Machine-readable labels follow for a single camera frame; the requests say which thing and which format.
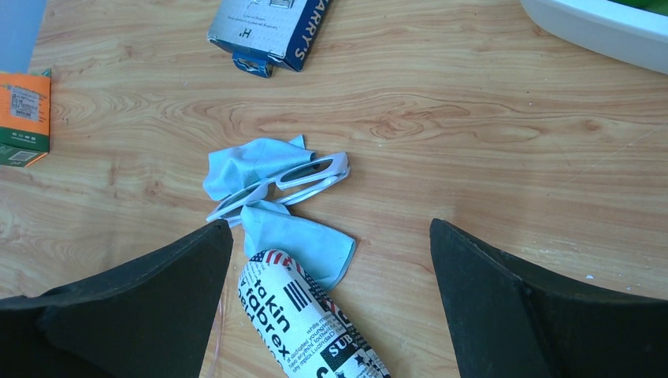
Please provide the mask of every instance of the white plastic frame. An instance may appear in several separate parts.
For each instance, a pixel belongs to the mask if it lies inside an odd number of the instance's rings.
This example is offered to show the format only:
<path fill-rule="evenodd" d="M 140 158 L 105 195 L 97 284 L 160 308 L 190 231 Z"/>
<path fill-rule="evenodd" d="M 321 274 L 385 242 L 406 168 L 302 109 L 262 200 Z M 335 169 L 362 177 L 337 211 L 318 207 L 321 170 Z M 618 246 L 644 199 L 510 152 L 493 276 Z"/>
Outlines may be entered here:
<path fill-rule="evenodd" d="M 668 17 L 608 0 L 520 0 L 534 22 L 567 41 L 668 74 Z"/>
<path fill-rule="evenodd" d="M 332 163 L 326 169 L 316 172 L 304 177 L 299 177 L 290 181 L 286 181 L 285 178 L 292 173 L 298 172 L 301 169 L 306 169 L 313 165 L 325 162 L 332 161 Z M 265 199 L 269 193 L 269 185 L 275 183 L 276 186 L 282 191 L 291 188 L 303 185 L 306 183 L 313 183 L 315 181 L 320 181 L 319 183 L 314 184 L 311 187 L 305 188 L 301 191 L 293 193 L 283 198 L 274 200 L 276 203 L 280 203 L 286 206 L 292 206 L 295 203 L 299 203 L 308 198 L 313 197 L 314 195 L 322 192 L 323 190 L 331 187 L 335 183 L 348 177 L 350 173 L 350 166 L 348 164 L 348 155 L 345 152 L 339 152 L 337 154 L 332 154 L 329 156 L 320 157 L 318 159 L 309 161 L 306 164 L 299 165 L 297 167 L 291 168 L 285 172 L 279 173 L 274 177 L 269 177 L 263 180 L 258 181 L 246 187 L 236 193 L 227 196 L 224 198 L 216 209 L 214 209 L 207 217 L 206 221 L 211 222 L 219 218 L 224 218 L 228 223 L 229 227 L 234 227 L 241 222 L 241 216 L 235 214 L 233 216 L 226 217 L 226 214 L 231 213 L 232 211 L 241 208 L 246 205 L 248 202 L 253 202 L 261 199 Z M 249 191 L 248 195 L 236 199 L 234 202 L 227 203 L 230 198 L 236 198 L 242 195 L 244 192 Z"/>

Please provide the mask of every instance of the white bowl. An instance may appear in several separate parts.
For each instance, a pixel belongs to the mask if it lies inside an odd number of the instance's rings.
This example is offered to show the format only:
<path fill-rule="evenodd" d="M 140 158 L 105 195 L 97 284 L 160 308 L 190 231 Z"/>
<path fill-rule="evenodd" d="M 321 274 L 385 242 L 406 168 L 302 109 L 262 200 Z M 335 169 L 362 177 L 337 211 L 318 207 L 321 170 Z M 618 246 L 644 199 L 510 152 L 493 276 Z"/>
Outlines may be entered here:
<path fill-rule="evenodd" d="M 569 42 L 668 74 L 668 17 L 608 0 L 520 0 L 531 19 Z"/>

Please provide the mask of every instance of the newspaper print tube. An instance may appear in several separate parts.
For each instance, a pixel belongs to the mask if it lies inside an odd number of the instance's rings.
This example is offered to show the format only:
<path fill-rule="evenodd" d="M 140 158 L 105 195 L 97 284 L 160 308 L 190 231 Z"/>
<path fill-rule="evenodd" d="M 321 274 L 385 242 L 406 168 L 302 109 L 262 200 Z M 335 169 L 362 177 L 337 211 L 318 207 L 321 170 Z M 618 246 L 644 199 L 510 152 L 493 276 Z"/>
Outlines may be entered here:
<path fill-rule="evenodd" d="M 289 378 L 391 378 L 354 325 L 287 253 L 253 256 L 239 278 L 239 300 Z"/>

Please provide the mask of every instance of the wood grain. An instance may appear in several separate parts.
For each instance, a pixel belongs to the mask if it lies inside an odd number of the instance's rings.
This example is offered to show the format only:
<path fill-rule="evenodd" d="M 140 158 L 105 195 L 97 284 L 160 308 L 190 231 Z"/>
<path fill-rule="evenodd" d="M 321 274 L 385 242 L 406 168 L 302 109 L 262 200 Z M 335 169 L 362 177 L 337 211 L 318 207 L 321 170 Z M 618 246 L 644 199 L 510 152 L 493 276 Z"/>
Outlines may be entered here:
<path fill-rule="evenodd" d="M 452 221 L 521 258 L 668 298 L 668 76 L 549 35 L 515 0 L 336 0 L 301 73 L 206 41 L 218 0 L 51 0 L 52 154 L 0 167 L 0 295 L 39 295 L 204 224 L 207 154 L 304 134 L 351 176 L 295 206 L 358 240 L 332 297 L 398 378 L 456 377 L 429 255 Z M 202 377 L 280 377 L 236 298 Z M 219 353 L 216 354 L 220 326 Z"/>

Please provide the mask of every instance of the blue cleaning cloth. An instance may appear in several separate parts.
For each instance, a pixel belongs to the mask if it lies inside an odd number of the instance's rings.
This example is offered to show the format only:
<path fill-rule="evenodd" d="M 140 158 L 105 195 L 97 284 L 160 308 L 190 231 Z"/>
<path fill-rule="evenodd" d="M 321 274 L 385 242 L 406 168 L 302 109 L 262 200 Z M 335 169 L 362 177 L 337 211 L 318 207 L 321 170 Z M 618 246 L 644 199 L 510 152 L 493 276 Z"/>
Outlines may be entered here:
<path fill-rule="evenodd" d="M 216 201 L 315 158 L 300 135 L 289 143 L 256 139 L 243 146 L 209 154 L 204 190 Z M 348 235 L 299 217 L 269 201 L 256 201 L 241 210 L 246 230 L 244 253 L 278 249 L 288 252 L 326 291 L 343 278 L 351 263 L 355 241 Z"/>
<path fill-rule="evenodd" d="M 289 143 L 260 138 L 243 146 L 212 152 L 204 191 L 214 201 L 220 201 L 261 179 L 314 158 L 315 152 L 306 150 L 302 135 Z"/>
<path fill-rule="evenodd" d="M 256 201 L 241 210 L 246 230 L 244 253 L 252 258 L 263 250 L 283 250 L 322 286 L 332 290 L 346 274 L 355 249 L 350 236 L 322 224 L 294 217 L 269 201 Z"/>

